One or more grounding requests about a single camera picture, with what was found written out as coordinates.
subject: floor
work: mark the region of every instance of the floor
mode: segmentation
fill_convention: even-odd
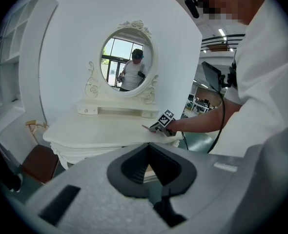
[[[191,112],[188,109],[185,109],[185,115],[187,117],[193,117],[198,114],[195,112]],[[217,133],[218,131],[212,132],[212,133],[185,133],[185,138],[187,141],[188,149],[194,152],[206,153],[208,149],[210,148],[210,146],[212,145],[215,137],[217,136]],[[183,141],[180,141],[179,147],[186,150],[186,145]],[[58,176],[64,171],[65,169],[58,162],[54,177]],[[4,193],[10,197],[17,199],[18,201],[24,204],[37,189],[43,186],[43,184],[41,184],[40,182],[37,182],[36,180],[34,180],[33,178],[31,178],[30,176],[26,174],[23,174],[23,178],[24,178],[24,182],[23,182],[21,191],[19,193],[10,192],[5,187],[4,187]],[[158,184],[158,182],[152,182],[151,184],[147,186],[152,187],[153,191],[160,190],[160,185]],[[152,201],[154,202],[158,200],[157,198],[154,198],[154,195],[151,195],[150,197],[152,198]]]

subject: railing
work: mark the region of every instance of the railing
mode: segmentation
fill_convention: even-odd
[[[201,51],[235,51],[244,36],[245,34],[236,34],[203,39]]]

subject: white t-shirt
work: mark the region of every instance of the white t-shirt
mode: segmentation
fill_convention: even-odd
[[[238,90],[225,98],[242,107],[229,119],[210,152],[243,157],[288,128],[288,20],[275,0],[265,0],[238,45]]]
[[[138,76],[139,71],[144,70],[144,64],[141,61],[139,64],[134,64],[133,61],[128,61],[124,69],[125,75],[121,87],[126,90],[132,90],[139,86],[142,77]]]

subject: ceiling light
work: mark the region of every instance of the ceiling light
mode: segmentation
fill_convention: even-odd
[[[219,29],[219,32],[220,32],[221,36],[223,36],[223,39],[226,41],[226,37],[224,37],[225,34],[224,34],[223,30],[222,30],[222,29]]]

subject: man in mirror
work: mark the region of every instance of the man in mirror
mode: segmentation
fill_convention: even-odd
[[[137,88],[145,79],[143,50],[135,49],[132,52],[132,60],[128,61],[120,73],[118,81],[122,82],[120,91],[126,92]]]

